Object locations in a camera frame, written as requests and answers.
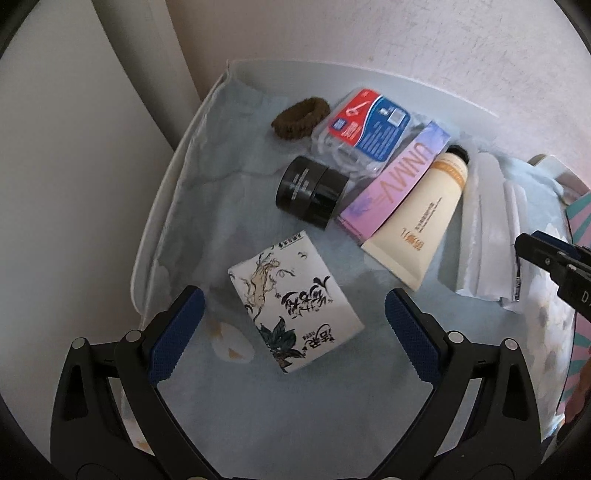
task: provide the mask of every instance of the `black chinese calligraphy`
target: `black chinese calligraphy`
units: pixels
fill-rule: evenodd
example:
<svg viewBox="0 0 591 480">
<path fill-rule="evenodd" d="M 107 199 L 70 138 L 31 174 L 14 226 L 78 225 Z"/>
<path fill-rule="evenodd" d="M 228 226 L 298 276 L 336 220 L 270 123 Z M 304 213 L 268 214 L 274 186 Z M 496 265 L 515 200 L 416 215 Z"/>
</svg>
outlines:
<svg viewBox="0 0 591 480">
<path fill-rule="evenodd" d="M 306 352 L 308 347 L 310 348 L 318 348 L 321 344 L 326 342 L 334 342 L 335 338 L 332 336 L 332 331 L 330 325 L 325 323 L 320 325 L 318 330 L 315 332 L 307 333 L 302 337 L 304 342 L 304 346 L 302 347 L 302 351 Z"/>
<path fill-rule="evenodd" d="M 277 279 L 277 277 L 283 278 L 286 275 L 289 275 L 290 277 L 295 277 L 296 276 L 296 274 L 294 274 L 293 270 L 286 270 L 285 268 L 280 268 L 279 270 L 277 270 L 277 274 L 275 275 L 275 279 Z M 281 298 L 281 293 L 279 293 L 277 291 L 277 285 L 275 285 L 274 290 L 275 290 L 275 298 L 276 299 L 280 299 Z"/>
<path fill-rule="evenodd" d="M 277 322 L 273 331 L 270 331 L 263 324 L 258 328 L 258 331 L 276 362 L 285 373 L 287 373 L 285 369 L 292 364 L 288 358 L 304 358 L 306 356 L 306 353 L 294 348 L 297 340 L 296 333 L 293 330 L 285 330 L 283 317 L 279 317 L 279 322 Z"/>
<path fill-rule="evenodd" d="M 289 247 L 291 244 L 296 243 L 297 241 L 301 240 L 302 237 L 302 232 L 295 234 L 294 236 L 292 236 L 291 238 L 288 238 L 287 240 L 283 240 L 282 242 L 279 242 L 277 244 L 277 246 L 279 247 L 280 250 L 283 250 L 285 247 Z"/>
<path fill-rule="evenodd" d="M 301 292 L 290 291 L 283 295 L 281 304 L 287 310 L 292 319 L 303 316 L 303 313 L 318 312 L 322 306 L 332 303 L 326 282 L 330 275 L 324 280 L 315 277 L 309 290 Z"/>
</svg>

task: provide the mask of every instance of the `tissue pack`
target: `tissue pack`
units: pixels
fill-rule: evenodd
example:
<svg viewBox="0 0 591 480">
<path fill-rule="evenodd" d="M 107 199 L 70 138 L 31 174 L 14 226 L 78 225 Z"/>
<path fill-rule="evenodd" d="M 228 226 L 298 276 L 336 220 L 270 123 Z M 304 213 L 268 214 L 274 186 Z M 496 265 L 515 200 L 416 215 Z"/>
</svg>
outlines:
<svg viewBox="0 0 591 480">
<path fill-rule="evenodd" d="M 228 274 L 285 373 L 363 329 L 305 231 L 235 265 Z"/>
</svg>

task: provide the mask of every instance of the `packaged item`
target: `packaged item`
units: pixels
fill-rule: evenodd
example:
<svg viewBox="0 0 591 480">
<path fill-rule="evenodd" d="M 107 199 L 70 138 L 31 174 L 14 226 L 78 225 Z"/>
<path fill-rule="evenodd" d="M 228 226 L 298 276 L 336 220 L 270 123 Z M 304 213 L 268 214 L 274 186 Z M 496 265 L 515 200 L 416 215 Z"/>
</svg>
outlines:
<svg viewBox="0 0 591 480">
<path fill-rule="evenodd" d="M 468 156 L 452 146 L 437 156 L 406 200 L 361 248 L 418 290 L 452 219 L 468 175 Z"/>
<path fill-rule="evenodd" d="M 456 293 L 489 301 L 512 299 L 515 294 L 515 250 L 509 231 L 505 177 L 499 161 L 490 153 L 472 155 L 469 172 L 462 212 Z"/>
<path fill-rule="evenodd" d="M 228 274 L 285 373 L 363 330 L 305 231 L 235 265 Z"/>
<path fill-rule="evenodd" d="M 306 222 L 326 228 L 348 178 L 309 158 L 297 157 L 287 167 L 275 205 Z"/>
<path fill-rule="evenodd" d="M 312 132 L 312 152 L 351 179 L 378 176 L 410 122 L 410 114 L 378 92 L 354 90 Z"/>
<path fill-rule="evenodd" d="M 363 243 L 399 207 L 445 147 L 450 135 L 430 122 L 388 167 L 339 215 L 339 222 Z"/>
</svg>

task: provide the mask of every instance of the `red and blue packaging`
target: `red and blue packaging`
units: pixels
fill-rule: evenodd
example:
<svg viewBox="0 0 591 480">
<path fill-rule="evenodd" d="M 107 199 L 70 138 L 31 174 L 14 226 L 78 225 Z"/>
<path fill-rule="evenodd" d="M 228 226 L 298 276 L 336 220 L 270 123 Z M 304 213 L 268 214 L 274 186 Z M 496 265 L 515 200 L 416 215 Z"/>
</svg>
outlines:
<svg viewBox="0 0 591 480">
<path fill-rule="evenodd" d="M 402 107 L 364 88 L 333 117 L 329 131 L 369 158 L 386 162 L 409 121 Z"/>
<path fill-rule="evenodd" d="M 376 177 L 396 149 L 411 115 L 375 90 L 354 90 L 313 133 L 313 154 L 355 179 Z"/>
</svg>

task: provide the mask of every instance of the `brown hair scrunchie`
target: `brown hair scrunchie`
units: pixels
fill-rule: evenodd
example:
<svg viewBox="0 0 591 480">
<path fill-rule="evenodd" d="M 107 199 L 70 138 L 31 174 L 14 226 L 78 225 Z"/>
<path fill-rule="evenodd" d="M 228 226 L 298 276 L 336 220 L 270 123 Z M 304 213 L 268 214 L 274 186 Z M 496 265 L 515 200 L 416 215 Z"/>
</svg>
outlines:
<svg viewBox="0 0 591 480">
<path fill-rule="evenodd" d="M 314 127 L 330 113 L 330 105 L 323 98 L 312 97 L 283 110 L 271 123 L 283 140 L 309 137 Z"/>
</svg>

